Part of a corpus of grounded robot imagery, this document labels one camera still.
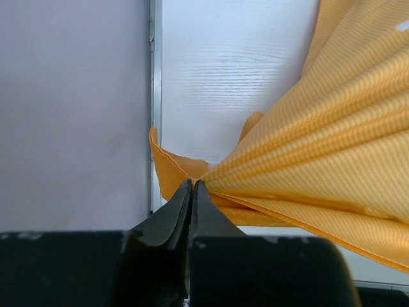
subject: metal strip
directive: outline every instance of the metal strip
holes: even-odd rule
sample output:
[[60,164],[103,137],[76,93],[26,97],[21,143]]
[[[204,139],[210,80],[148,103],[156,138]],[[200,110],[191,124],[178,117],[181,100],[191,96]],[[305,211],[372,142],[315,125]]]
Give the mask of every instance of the metal strip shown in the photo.
[[[151,125],[158,129],[162,143],[162,0],[150,0]],[[162,206],[159,181],[151,155],[151,211]]]

